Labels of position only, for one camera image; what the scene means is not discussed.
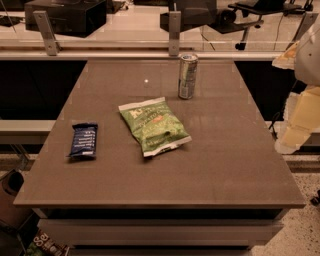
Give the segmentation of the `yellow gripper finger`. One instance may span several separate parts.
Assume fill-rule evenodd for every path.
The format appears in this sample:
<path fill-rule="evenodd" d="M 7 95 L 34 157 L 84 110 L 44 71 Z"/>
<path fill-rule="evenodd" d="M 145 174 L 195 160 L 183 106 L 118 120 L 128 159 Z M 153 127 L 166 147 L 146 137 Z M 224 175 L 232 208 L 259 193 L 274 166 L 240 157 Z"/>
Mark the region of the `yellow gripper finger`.
<path fill-rule="evenodd" d="M 298 43 L 295 42 L 284 53 L 276 57 L 272 61 L 272 65 L 280 69 L 293 70 L 295 68 L 295 58 L 296 58 L 297 47 L 298 47 Z"/>
<path fill-rule="evenodd" d="M 320 127 L 320 87 L 307 86 L 300 94 L 290 93 L 283 117 L 275 149 L 292 154 Z"/>

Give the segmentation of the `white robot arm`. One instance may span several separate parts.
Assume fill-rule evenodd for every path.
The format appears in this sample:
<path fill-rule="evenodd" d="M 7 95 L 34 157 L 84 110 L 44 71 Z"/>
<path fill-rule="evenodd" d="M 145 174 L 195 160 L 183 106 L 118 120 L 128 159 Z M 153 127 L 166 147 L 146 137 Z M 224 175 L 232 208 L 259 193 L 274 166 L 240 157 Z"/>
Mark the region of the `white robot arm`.
<path fill-rule="evenodd" d="M 272 65 L 292 69 L 295 78 L 307 85 L 300 94 L 289 94 L 285 121 L 275 142 L 278 153 L 292 154 L 320 127 L 320 24 L 312 25 Z"/>

